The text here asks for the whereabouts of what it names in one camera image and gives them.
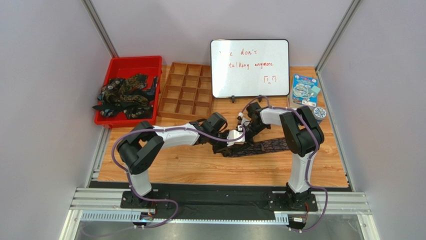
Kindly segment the dark paisley tie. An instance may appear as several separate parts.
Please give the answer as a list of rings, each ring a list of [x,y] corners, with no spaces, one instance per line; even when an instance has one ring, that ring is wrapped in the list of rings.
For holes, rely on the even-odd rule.
[[[226,158],[238,158],[246,156],[255,156],[269,153],[278,153],[289,151],[287,141],[284,137],[274,138],[254,142],[253,144],[244,145],[234,150],[226,150],[222,152],[222,156]]]

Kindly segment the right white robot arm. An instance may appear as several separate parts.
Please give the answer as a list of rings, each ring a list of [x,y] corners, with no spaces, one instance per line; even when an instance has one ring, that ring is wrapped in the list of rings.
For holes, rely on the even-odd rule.
[[[247,116],[238,119],[245,129],[245,143],[236,145],[233,155],[242,157],[290,151],[292,153],[291,174],[286,183],[283,201],[290,210],[309,209],[312,194],[311,173],[314,158],[325,137],[318,121],[307,106],[299,108],[261,107],[257,102],[246,106]],[[262,142],[253,138],[272,125],[282,127],[284,137]]]

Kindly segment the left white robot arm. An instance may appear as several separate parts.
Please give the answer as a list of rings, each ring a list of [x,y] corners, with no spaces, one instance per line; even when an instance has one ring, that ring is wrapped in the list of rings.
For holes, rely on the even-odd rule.
[[[148,121],[140,122],[131,132],[121,136],[113,145],[111,156],[119,154],[132,194],[139,202],[153,202],[147,195],[152,191],[149,168],[163,149],[177,146],[210,144],[231,147],[244,142],[246,129],[239,125],[234,130],[221,131],[227,120],[215,112],[210,117],[190,121],[184,125],[161,127]]]

